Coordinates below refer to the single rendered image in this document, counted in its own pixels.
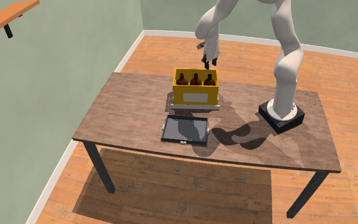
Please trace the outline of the yellow wooden crate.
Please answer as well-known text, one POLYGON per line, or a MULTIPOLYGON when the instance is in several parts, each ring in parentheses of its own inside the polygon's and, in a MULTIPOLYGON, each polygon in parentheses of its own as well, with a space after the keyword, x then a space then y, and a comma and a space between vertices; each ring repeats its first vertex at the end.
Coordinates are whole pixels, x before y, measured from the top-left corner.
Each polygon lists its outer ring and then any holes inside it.
POLYGON ((209 69, 175 69, 173 80, 173 100, 174 104, 185 105, 217 105, 219 83, 217 76, 209 69), (184 74, 188 85, 176 85, 176 81, 180 78, 180 73, 184 74), (190 81, 194 78, 194 73, 198 73, 201 85, 190 85, 190 81), (215 86, 204 86, 204 81, 208 74, 212 74, 215 86))

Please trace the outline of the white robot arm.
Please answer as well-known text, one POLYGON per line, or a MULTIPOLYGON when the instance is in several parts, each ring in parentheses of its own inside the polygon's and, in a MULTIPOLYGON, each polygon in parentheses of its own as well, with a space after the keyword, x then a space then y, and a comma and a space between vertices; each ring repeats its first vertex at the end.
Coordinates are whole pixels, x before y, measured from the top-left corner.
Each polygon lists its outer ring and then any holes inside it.
MULTIPOLYGON (((204 42, 200 43, 197 49, 203 48, 205 43, 219 43, 220 21, 230 15, 238 1, 218 0, 217 4, 202 16, 195 29, 195 36, 200 40, 204 39, 204 42)), ((292 21, 291 0, 258 1, 271 4, 270 16, 274 34, 282 47, 274 67, 275 95, 274 99, 269 101, 267 111, 276 120, 288 121, 297 113, 293 102, 297 87, 296 76, 303 61, 303 49, 292 21)))

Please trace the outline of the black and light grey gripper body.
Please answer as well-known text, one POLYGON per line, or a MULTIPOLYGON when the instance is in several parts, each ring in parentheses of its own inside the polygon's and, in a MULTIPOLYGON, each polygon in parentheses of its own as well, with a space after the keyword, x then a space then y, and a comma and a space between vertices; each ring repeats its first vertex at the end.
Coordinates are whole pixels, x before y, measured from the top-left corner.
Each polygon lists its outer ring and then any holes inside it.
POLYGON ((208 61, 211 61, 211 60, 217 58, 220 54, 219 43, 216 45, 209 45, 209 44, 205 43, 203 56, 205 54, 206 54, 206 58, 208 61))

